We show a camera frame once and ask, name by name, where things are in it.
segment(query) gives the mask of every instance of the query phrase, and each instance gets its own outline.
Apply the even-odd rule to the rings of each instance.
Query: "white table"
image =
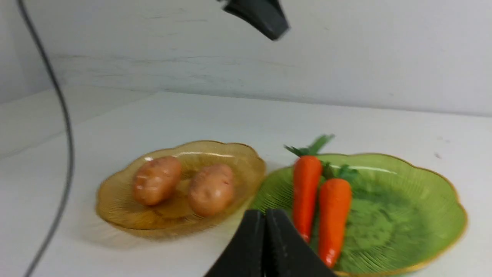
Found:
[[[282,148],[337,135],[324,152],[381,152],[437,171],[459,191],[469,229],[456,247],[416,277],[492,272],[492,118],[295,104],[177,93],[66,88],[74,115],[76,173],[61,226],[36,277],[197,277],[220,255],[239,219],[186,239],[149,243],[94,213],[99,183],[143,153],[214,139],[253,146],[270,169],[288,165]],[[66,170],[54,94],[0,105],[0,272],[21,276],[44,238]]]

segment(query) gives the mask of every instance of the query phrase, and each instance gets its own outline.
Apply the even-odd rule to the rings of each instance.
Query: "fake vegetable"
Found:
[[[208,217],[225,210],[234,201],[234,173],[225,164],[202,168],[191,180],[188,202],[195,214]]]
[[[133,182],[133,197],[152,206],[169,199],[181,180],[181,163],[176,157],[157,158],[142,165]]]
[[[319,192],[319,257],[332,268],[340,257],[345,235],[345,224],[350,212],[352,190],[349,180],[357,175],[345,165],[340,168],[338,176],[333,176],[330,165],[325,166],[327,181]]]
[[[297,149],[285,146],[287,150],[299,157],[294,165],[292,221],[306,242],[309,242],[311,238],[316,193],[323,173],[323,165],[315,155],[333,137],[333,135],[320,136],[306,148]]]

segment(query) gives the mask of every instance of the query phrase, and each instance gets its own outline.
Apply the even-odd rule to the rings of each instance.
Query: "cable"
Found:
[[[44,50],[43,44],[41,43],[41,39],[39,38],[39,35],[37,34],[36,29],[34,28],[34,25],[32,24],[32,20],[29,17],[29,14],[26,10],[24,0],[17,0],[17,5],[19,6],[19,10],[20,10],[21,15],[24,19],[24,22],[26,23],[26,26],[29,30],[29,33],[31,34],[31,37],[34,40],[34,43],[37,47],[37,50],[39,51],[39,54],[40,54],[41,59],[44,63],[44,66],[46,67],[46,71],[48,72],[51,83],[53,84],[53,87],[55,88],[56,95],[57,95],[58,100],[60,102],[61,111],[63,113],[63,119],[65,122],[65,130],[66,130],[66,140],[67,140],[67,146],[68,146],[68,168],[67,168],[66,179],[65,179],[65,188],[63,190],[63,195],[61,197],[60,204],[58,206],[58,210],[57,210],[55,219],[51,223],[50,229],[48,230],[48,234],[46,235],[43,243],[41,244],[40,248],[38,249],[33,260],[29,264],[28,269],[24,273],[24,277],[31,277],[31,275],[33,274],[37,265],[39,264],[39,261],[43,257],[44,252],[46,251],[51,240],[53,239],[53,236],[55,235],[55,233],[58,229],[58,226],[60,225],[60,221],[63,217],[63,212],[65,211],[66,203],[68,201],[68,196],[70,194],[70,189],[72,186],[74,164],[75,164],[75,161],[74,161],[75,150],[74,150],[74,143],[73,143],[72,123],[70,122],[70,114],[68,113],[68,108],[66,105],[65,97],[63,96],[62,90],[61,90],[60,85],[59,85],[57,78],[55,76],[55,72],[54,72],[53,67],[50,63],[48,55],[46,54],[46,51]]]

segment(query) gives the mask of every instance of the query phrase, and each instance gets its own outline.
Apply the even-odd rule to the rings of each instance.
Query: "carrot top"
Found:
[[[323,177],[325,177],[327,180],[334,178],[344,179],[350,183],[354,178],[357,177],[358,174],[359,172],[356,169],[351,169],[349,165],[343,165],[340,167],[340,170],[335,175],[329,162],[323,165]]]
[[[311,145],[304,148],[294,148],[291,146],[284,145],[285,149],[294,153],[298,157],[302,156],[315,156],[318,154],[319,150],[325,146],[335,135],[322,135],[319,136]]]

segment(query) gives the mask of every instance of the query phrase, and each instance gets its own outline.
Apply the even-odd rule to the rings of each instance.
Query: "carrot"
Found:
[[[323,165],[315,155],[333,137],[333,135],[320,136],[306,148],[296,149],[285,146],[287,150],[299,157],[294,165],[292,221],[306,242],[309,242],[311,238],[316,193],[323,173]]]
[[[348,179],[353,178],[356,170],[342,166],[338,176],[334,177],[330,165],[325,166],[327,181],[319,192],[319,257],[329,267],[333,268],[343,247],[345,224],[350,212],[352,190]]]

